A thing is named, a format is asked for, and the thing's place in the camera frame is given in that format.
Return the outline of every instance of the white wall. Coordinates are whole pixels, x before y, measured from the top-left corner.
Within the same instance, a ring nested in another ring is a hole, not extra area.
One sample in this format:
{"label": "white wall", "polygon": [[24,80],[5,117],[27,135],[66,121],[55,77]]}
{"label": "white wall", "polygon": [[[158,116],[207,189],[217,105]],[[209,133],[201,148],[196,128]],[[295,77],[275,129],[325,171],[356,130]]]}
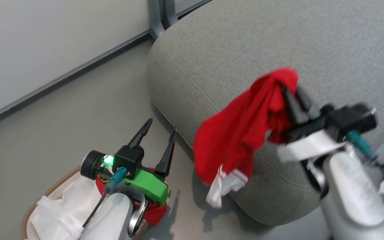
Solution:
{"label": "white wall", "polygon": [[[176,9],[199,1],[176,0]],[[0,112],[148,30],[148,22],[147,0],[0,0]]]}

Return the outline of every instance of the red cloth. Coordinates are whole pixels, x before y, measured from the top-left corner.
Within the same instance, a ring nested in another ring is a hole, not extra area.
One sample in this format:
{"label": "red cloth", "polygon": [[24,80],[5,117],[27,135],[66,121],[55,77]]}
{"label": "red cloth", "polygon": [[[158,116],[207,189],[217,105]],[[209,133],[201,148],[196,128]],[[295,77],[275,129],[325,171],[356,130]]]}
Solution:
{"label": "red cloth", "polygon": [[282,142],[281,132],[290,126],[282,86],[296,92],[294,69],[282,68],[258,78],[249,90],[202,123],[193,153],[203,182],[211,184],[220,165],[226,174],[238,169],[250,179],[253,155],[265,143],[265,133],[271,130],[269,141]]}
{"label": "red cloth", "polygon": [[[102,183],[100,178],[96,178],[96,186],[99,190],[99,193],[103,195],[105,193],[105,184]],[[167,211],[167,204],[164,206],[159,206],[156,203],[151,203],[148,206],[148,210],[145,213],[144,219],[146,222],[148,222],[152,227],[156,226],[162,217],[164,217],[165,213]]]}

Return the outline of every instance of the gray ottoman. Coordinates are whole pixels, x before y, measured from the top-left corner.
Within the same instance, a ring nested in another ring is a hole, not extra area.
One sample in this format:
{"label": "gray ottoman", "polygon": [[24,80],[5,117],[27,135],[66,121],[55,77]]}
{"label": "gray ottoman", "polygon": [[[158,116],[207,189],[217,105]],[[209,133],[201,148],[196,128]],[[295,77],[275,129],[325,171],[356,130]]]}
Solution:
{"label": "gray ottoman", "polygon": [[[152,47],[153,102],[192,144],[198,126],[262,74],[296,68],[321,105],[365,101],[378,109],[384,142],[384,1],[213,0],[170,27]],[[298,164],[281,164],[276,146],[255,157],[251,180],[232,194],[266,225],[296,220],[318,206]]]}

